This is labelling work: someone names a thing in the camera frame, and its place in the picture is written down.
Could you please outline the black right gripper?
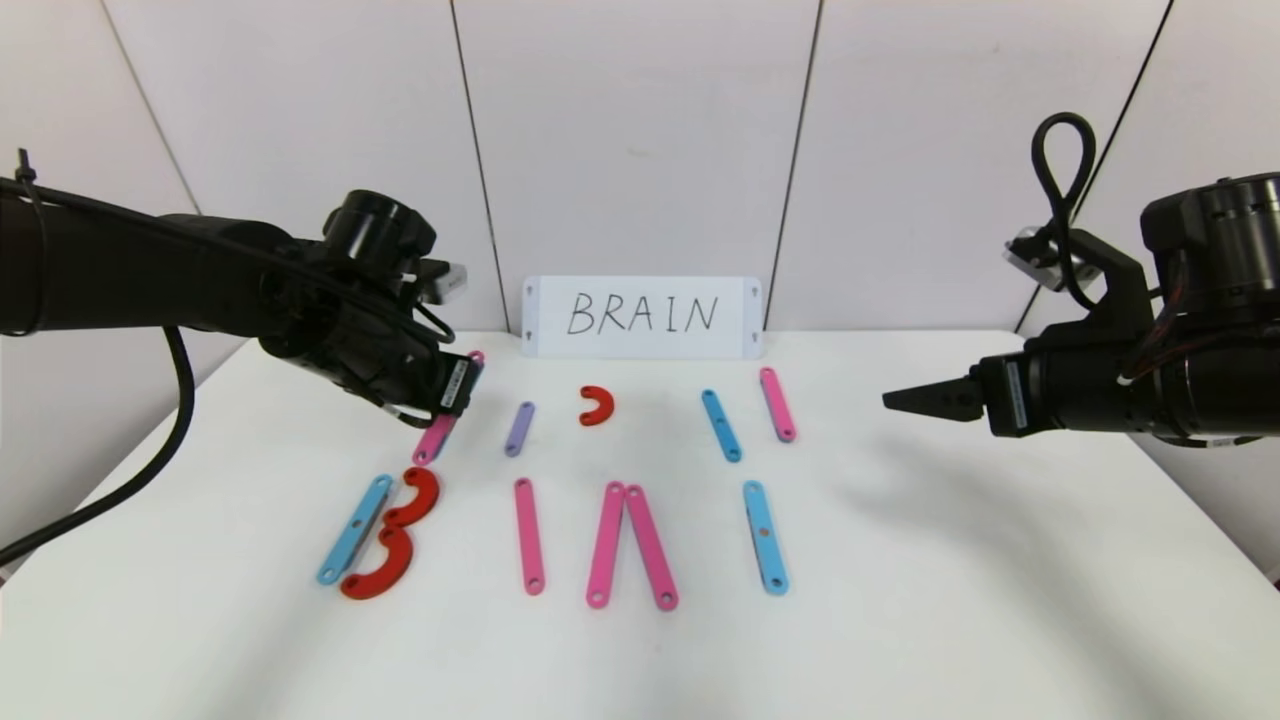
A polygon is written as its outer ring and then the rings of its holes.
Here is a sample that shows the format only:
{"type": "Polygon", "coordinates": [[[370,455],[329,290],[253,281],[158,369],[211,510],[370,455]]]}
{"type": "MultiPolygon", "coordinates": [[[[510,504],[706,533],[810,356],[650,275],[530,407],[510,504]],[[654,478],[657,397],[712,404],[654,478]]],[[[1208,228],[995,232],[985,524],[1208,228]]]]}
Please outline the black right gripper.
{"type": "Polygon", "coordinates": [[[1117,383],[1121,343],[1028,340],[1021,351],[984,357],[963,377],[882,395],[886,409],[950,421],[987,416],[995,436],[1047,430],[1162,434],[1161,402],[1151,378],[1117,383]]]}

